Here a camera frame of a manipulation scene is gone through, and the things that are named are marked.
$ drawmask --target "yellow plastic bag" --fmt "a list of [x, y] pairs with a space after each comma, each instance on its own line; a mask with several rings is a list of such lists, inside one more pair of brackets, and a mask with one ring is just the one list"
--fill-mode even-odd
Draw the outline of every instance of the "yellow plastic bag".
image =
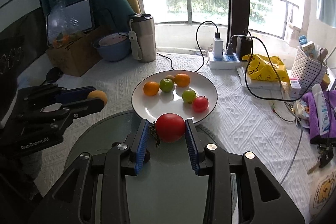
[[[248, 61], [250, 54], [244, 55], [243, 60]], [[289, 82], [288, 74], [286, 71], [285, 64], [281, 61], [278, 56], [271, 56], [270, 60], [273, 67], [277, 71], [281, 81]], [[278, 77], [275, 74], [271, 64], [269, 63], [268, 57], [260, 54], [253, 54], [253, 58], [249, 64], [248, 73], [251, 79], [261, 80], [261, 81], [277, 81]]]

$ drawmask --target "small red tomato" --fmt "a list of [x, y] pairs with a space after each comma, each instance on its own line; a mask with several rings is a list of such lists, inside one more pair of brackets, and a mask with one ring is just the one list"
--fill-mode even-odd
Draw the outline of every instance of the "small red tomato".
[[185, 133], [185, 122], [177, 114], [166, 113], [155, 122], [156, 134], [161, 140], [173, 143], [179, 140]]
[[193, 100], [193, 110], [195, 112], [203, 112], [206, 111], [209, 106], [208, 99], [204, 96], [197, 96]]

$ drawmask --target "round glass tabletop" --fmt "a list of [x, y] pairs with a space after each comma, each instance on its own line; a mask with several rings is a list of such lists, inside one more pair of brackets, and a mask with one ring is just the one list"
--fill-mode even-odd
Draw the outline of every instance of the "round glass tabletop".
[[[112, 143], [122, 142], [136, 132], [141, 118], [134, 111], [107, 117], [86, 130], [72, 147], [64, 169], [80, 155], [107, 152]], [[206, 134], [196, 127], [198, 132]], [[208, 135], [209, 142], [215, 143]], [[198, 177], [192, 170], [184, 138], [155, 147], [150, 137], [147, 149], [151, 159], [136, 177], [126, 176], [127, 202], [132, 224], [201, 224], [206, 203], [208, 176]], [[236, 181], [231, 177], [232, 211], [236, 206]], [[100, 210], [96, 206], [96, 222]]]

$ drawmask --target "yellow fruit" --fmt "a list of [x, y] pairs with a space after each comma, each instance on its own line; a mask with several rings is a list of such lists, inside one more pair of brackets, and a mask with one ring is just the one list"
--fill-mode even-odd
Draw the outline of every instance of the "yellow fruit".
[[167, 75], [164, 79], [170, 79], [173, 81], [173, 83], [175, 82], [175, 76], [173, 75]]
[[107, 104], [107, 96], [106, 93], [101, 91], [101, 90], [94, 90], [91, 91], [89, 93], [89, 95], [87, 96], [88, 99], [91, 98], [99, 98], [100, 100], [102, 100], [104, 102], [104, 106]]
[[156, 83], [154, 81], [147, 82], [143, 86], [143, 93], [145, 93], [147, 96], [154, 96], [159, 92], [160, 85], [159, 83]]
[[181, 88], [184, 88], [190, 84], [190, 77], [184, 73], [180, 73], [175, 76], [175, 83]]

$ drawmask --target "car key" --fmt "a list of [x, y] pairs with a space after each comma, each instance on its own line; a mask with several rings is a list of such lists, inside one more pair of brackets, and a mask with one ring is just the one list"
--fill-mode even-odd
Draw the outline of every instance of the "car key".
[[317, 163], [312, 167], [310, 168], [308, 171], [307, 171], [307, 175], [310, 175], [312, 172], [314, 172], [318, 167], [320, 167], [320, 157], [318, 158], [318, 161]]
[[320, 166], [319, 168], [325, 167], [334, 157], [333, 147], [329, 146], [320, 157]]
[[320, 155], [318, 162], [307, 171], [307, 174], [310, 175], [314, 172], [317, 167], [323, 168], [325, 167], [334, 157], [333, 147], [329, 146], [328, 149], [324, 150], [323, 153]]

